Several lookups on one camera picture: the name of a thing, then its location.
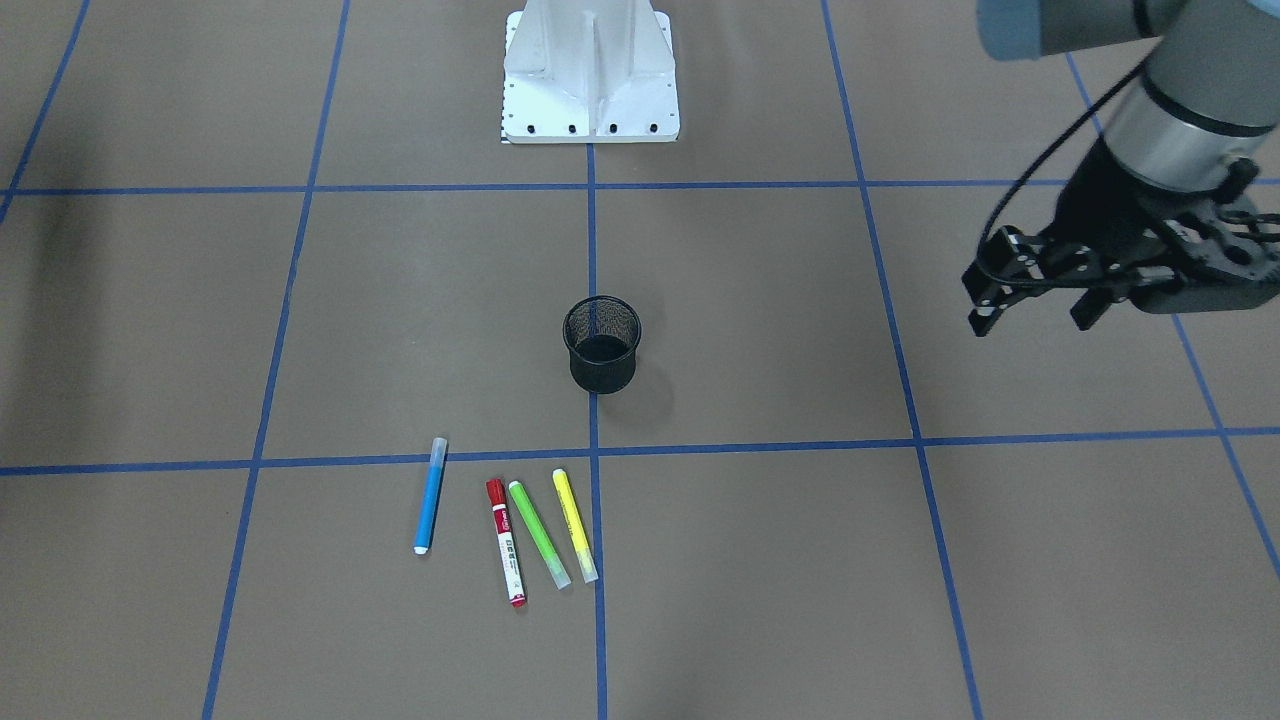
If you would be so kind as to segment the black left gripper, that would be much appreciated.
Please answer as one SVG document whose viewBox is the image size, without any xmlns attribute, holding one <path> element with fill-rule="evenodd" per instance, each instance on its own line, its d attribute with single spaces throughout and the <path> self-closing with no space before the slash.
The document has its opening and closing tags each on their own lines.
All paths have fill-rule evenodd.
<svg viewBox="0 0 1280 720">
<path fill-rule="evenodd" d="M 1260 173 L 1231 158 L 1212 188 L 1164 190 L 1097 141 L 1039 232 L 1001 225 L 963 273 L 969 325 L 986 337 L 1004 313 L 1051 290 L 1079 290 L 1070 318 L 1089 331 L 1111 306 L 1149 314 L 1251 310 L 1277 297 L 1277 214 L 1247 196 Z"/>
</svg>

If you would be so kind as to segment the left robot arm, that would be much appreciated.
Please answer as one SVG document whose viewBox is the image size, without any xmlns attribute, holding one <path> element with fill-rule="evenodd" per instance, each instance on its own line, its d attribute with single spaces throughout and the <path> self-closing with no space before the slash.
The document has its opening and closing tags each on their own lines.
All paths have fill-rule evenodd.
<svg viewBox="0 0 1280 720">
<path fill-rule="evenodd" d="M 1119 304 L 1222 313 L 1277 297 L 1277 214 L 1245 195 L 1277 129 L 1275 1 L 979 1 L 975 20 L 1000 61 L 1155 46 L 1070 124 L 1116 102 L 1047 227 L 1025 233 L 991 213 L 963 274 L 974 334 L 1052 290 L 1082 292 L 1070 310 L 1082 331 Z"/>
</svg>

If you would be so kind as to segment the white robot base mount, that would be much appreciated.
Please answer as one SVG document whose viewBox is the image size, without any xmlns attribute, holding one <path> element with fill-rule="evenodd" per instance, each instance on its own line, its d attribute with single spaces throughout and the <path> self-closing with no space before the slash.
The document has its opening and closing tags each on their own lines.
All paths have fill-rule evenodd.
<svg viewBox="0 0 1280 720">
<path fill-rule="evenodd" d="M 671 143 L 675 38 L 649 1 L 527 1 L 506 18 L 507 143 Z"/>
</svg>

